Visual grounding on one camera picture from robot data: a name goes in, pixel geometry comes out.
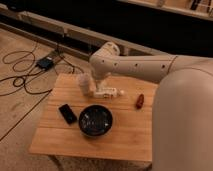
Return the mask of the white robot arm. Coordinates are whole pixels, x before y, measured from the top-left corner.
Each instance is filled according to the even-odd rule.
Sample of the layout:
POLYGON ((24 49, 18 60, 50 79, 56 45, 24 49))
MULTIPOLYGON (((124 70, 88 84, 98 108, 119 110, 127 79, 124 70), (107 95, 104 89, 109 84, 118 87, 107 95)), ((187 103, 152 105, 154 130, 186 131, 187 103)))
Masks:
POLYGON ((116 73, 158 85, 152 108, 152 171, 213 171, 213 58, 122 56, 105 43, 90 57, 100 84, 116 73))

